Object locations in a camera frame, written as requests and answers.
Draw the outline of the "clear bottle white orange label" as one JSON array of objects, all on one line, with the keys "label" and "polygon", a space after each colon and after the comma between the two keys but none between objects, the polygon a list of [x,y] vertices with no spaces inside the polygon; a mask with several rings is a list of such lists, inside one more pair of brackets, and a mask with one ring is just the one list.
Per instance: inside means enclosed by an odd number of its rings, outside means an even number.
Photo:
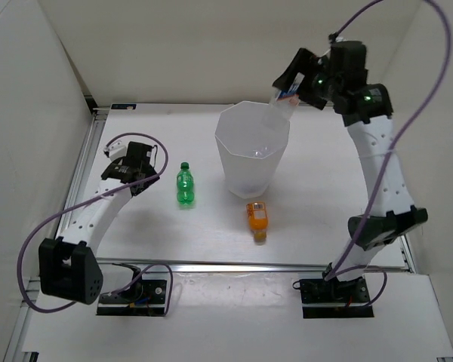
[{"label": "clear bottle white orange label", "polygon": [[290,121],[290,118],[300,103],[297,89],[303,79],[304,76],[298,73],[287,91],[275,89],[261,119],[263,126],[271,130],[279,130]]}]

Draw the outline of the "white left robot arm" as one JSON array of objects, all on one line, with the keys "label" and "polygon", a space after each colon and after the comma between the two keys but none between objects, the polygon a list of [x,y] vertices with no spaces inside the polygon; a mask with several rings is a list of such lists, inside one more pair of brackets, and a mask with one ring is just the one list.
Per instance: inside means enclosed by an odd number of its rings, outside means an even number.
[{"label": "white left robot arm", "polygon": [[151,165],[155,146],[116,143],[106,155],[110,164],[100,176],[94,196],[100,199],[81,207],[69,227],[39,246],[42,292],[90,305],[99,296],[103,273],[95,253],[119,211],[158,179]]}]

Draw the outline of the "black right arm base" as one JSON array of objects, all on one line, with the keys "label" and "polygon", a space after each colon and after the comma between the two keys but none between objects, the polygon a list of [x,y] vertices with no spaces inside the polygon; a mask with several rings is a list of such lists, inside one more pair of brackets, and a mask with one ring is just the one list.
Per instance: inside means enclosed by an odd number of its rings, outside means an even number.
[{"label": "black right arm base", "polygon": [[354,281],[300,279],[292,287],[300,292],[303,319],[374,317],[364,277]]}]

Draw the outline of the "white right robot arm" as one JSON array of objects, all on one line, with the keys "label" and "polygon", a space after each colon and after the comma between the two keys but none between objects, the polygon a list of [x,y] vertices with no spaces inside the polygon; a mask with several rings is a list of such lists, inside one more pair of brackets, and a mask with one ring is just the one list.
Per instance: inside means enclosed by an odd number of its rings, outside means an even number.
[{"label": "white right robot arm", "polygon": [[[215,139],[223,181],[218,186],[211,149],[193,140],[188,121],[175,139],[175,155],[191,155],[202,173],[199,209],[192,213],[156,211],[146,228],[146,243],[156,259],[241,259],[246,233],[233,213],[233,198],[249,200],[250,233],[267,244],[273,260],[297,261],[303,250],[324,247],[333,234],[329,215],[343,206],[367,201],[365,212],[348,221],[349,239],[327,270],[325,295],[340,302],[352,290],[374,256],[400,235],[426,222],[427,211],[415,206],[394,146],[393,109],[387,89],[369,84],[366,46],[337,41],[318,57],[301,48],[274,81],[273,100],[243,101],[221,112]],[[331,103],[342,118],[359,158],[366,194],[359,178],[335,174],[326,166],[331,155],[349,153],[327,140],[315,121],[306,131],[291,125],[299,103],[324,109]]]}]

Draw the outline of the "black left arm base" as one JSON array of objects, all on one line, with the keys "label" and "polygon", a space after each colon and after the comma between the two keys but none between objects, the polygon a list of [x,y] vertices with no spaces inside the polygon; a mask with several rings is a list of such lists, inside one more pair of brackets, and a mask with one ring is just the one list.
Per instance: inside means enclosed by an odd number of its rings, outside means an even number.
[{"label": "black left arm base", "polygon": [[164,317],[168,289],[166,279],[141,278],[118,293],[103,293],[98,299],[96,315],[114,317]]}]

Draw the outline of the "white plastic bin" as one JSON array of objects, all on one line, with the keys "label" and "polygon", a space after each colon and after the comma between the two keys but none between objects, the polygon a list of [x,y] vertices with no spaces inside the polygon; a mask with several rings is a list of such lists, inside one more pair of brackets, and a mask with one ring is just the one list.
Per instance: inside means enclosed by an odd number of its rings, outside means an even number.
[{"label": "white plastic bin", "polygon": [[215,139],[226,187],[243,198],[261,196],[288,145],[290,121],[266,103],[242,101],[221,112]]}]

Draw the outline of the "green plastic soda bottle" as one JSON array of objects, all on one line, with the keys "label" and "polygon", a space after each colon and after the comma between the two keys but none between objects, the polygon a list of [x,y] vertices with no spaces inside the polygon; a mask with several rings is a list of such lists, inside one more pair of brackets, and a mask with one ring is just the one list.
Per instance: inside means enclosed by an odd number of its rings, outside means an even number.
[{"label": "green plastic soda bottle", "polygon": [[176,175],[177,201],[183,206],[190,206],[195,199],[194,178],[188,162],[182,162]]}]

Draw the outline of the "blue label sticker left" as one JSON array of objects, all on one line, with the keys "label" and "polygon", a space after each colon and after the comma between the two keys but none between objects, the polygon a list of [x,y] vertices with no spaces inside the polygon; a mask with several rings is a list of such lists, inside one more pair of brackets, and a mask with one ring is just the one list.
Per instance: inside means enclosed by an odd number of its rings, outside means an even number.
[{"label": "blue label sticker left", "polygon": [[111,110],[135,110],[136,103],[114,103],[111,105]]}]

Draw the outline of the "orange juice bottle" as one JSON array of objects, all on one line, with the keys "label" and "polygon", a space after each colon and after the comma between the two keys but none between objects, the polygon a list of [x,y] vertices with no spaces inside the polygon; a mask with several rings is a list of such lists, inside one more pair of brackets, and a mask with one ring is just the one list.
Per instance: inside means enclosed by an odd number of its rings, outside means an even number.
[{"label": "orange juice bottle", "polygon": [[251,202],[246,205],[248,226],[256,243],[265,242],[269,220],[267,207],[263,201]]}]

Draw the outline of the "aluminium table rail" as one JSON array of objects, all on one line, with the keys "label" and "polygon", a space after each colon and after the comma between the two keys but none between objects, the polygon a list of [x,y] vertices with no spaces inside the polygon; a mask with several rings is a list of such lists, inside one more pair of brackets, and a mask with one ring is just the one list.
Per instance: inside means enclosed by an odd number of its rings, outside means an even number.
[{"label": "aluminium table rail", "polygon": [[[139,104],[135,110],[97,113],[86,139],[68,204],[91,196],[107,161],[103,147],[114,136],[166,146],[160,180],[133,198],[100,243],[97,261],[168,262],[189,272],[323,270],[348,240],[347,220],[366,203],[355,146],[332,111],[299,108],[287,149],[262,200],[267,239],[256,243],[248,229],[246,202],[225,186],[214,132],[219,105]],[[188,162],[195,199],[177,201],[176,175]]]}]

